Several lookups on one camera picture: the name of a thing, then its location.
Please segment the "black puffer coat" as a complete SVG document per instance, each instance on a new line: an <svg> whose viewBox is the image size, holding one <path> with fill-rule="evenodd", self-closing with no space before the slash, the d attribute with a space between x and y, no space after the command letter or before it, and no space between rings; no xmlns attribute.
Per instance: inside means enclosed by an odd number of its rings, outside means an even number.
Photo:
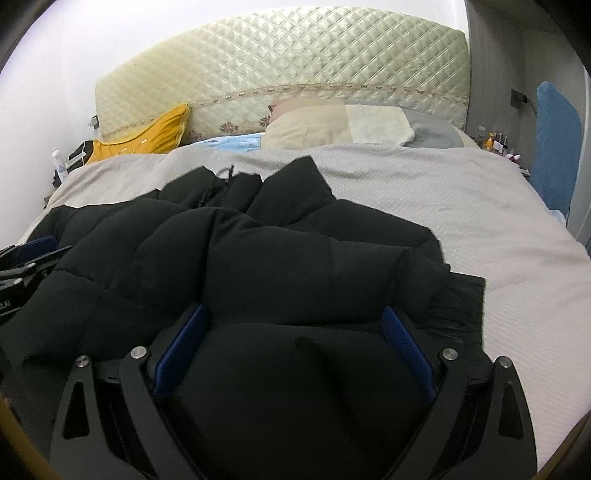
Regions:
<svg viewBox="0 0 591 480"><path fill-rule="evenodd" d="M381 479L431 406L384 310L454 348L480 384L482 278L426 227L335 198L304 157L269 178L198 168L134 200L54 208L65 249L1 329L2 393L47 451L74 359L119 360L204 311L162 414L208 479Z"/></svg>

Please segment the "black bag on nightstand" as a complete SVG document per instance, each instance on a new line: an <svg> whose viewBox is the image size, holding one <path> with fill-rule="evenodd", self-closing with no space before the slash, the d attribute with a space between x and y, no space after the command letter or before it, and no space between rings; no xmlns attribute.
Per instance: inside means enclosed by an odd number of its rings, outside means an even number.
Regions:
<svg viewBox="0 0 591 480"><path fill-rule="evenodd" d="M61 153L63 160L65 162L67 171L68 171L68 175L72 171L76 170L77 168L84 166L87 163L87 161L89 160L92 153L93 153L93 141L92 140L86 140L86 141L82 142L68 156L64 156ZM62 183L60 182L60 179L58 178L58 175L54 169L52 185L54 188L58 188L61 184Z"/></svg>

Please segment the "yellow pillow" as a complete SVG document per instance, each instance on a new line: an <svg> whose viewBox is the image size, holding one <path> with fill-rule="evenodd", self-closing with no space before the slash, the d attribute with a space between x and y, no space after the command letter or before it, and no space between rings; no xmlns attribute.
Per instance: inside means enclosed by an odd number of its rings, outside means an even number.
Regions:
<svg viewBox="0 0 591 480"><path fill-rule="evenodd" d="M181 144L190 112L190 105L180 104L125 140L107 143L94 140L93 151L87 164L121 155L170 153Z"/></svg>

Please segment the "grey bed cover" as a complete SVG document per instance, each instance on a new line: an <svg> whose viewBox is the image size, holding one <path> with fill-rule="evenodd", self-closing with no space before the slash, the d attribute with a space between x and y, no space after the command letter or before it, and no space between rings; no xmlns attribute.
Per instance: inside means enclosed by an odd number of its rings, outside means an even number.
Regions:
<svg viewBox="0 0 591 480"><path fill-rule="evenodd" d="M590 409L590 259L507 160L474 148L310 150L339 199L428 227L483 277L484 349L516 364L545 464Z"/></svg>

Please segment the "light blue bed sheet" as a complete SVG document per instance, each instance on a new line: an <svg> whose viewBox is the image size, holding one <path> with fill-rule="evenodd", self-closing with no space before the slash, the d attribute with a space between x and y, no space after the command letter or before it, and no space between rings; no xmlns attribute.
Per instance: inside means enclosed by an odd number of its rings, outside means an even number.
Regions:
<svg viewBox="0 0 591 480"><path fill-rule="evenodd" d="M194 145L205 146L215 150L247 153L260 149L263 133L242 134L236 136L218 136L194 142Z"/></svg>

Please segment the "blue folded mat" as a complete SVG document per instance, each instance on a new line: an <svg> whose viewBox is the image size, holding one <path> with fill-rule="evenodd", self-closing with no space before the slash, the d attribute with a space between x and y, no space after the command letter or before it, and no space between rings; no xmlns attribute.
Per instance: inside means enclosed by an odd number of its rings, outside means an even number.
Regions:
<svg viewBox="0 0 591 480"><path fill-rule="evenodd" d="M537 87L535 155L530 183L546 207L569 216L583 127L574 106L548 81Z"/></svg>

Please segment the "cream quilted headboard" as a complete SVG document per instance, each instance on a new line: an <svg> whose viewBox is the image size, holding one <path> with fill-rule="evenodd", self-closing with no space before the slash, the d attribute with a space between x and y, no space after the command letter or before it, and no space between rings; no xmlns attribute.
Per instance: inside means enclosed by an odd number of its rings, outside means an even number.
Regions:
<svg viewBox="0 0 591 480"><path fill-rule="evenodd" d="M95 86L103 140L186 104L192 141L266 129L270 106L313 97L400 106L464 128L471 86L465 35L420 17L300 7L225 19L169 38Z"/></svg>

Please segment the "cosmetics on side shelf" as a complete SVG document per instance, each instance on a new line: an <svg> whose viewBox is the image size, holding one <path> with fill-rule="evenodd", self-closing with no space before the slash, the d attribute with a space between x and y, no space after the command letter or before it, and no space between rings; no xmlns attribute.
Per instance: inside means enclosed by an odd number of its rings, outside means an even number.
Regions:
<svg viewBox="0 0 591 480"><path fill-rule="evenodd" d="M505 134L501 132L489 132L484 126L479 126L475 141L481 149L502 156L517 168L521 168L521 155L516 154L509 147L508 137Z"/></svg>

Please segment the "beige patchwork pillow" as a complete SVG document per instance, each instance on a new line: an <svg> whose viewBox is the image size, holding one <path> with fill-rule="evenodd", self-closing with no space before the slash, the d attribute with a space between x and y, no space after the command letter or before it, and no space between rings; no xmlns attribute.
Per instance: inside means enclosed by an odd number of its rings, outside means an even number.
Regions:
<svg viewBox="0 0 591 480"><path fill-rule="evenodd" d="M398 106L342 100L290 99L270 106L264 150L306 150L325 145L381 144L410 148L475 148L452 123Z"/></svg>

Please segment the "black wall plug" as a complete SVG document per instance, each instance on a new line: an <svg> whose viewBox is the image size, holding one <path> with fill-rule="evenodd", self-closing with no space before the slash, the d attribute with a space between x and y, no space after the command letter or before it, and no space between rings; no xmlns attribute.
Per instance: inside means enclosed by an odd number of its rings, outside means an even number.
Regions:
<svg viewBox="0 0 591 480"><path fill-rule="evenodd" d="M521 109L530 103L529 97L523 92L512 89L510 94L510 105L515 109Z"/></svg>

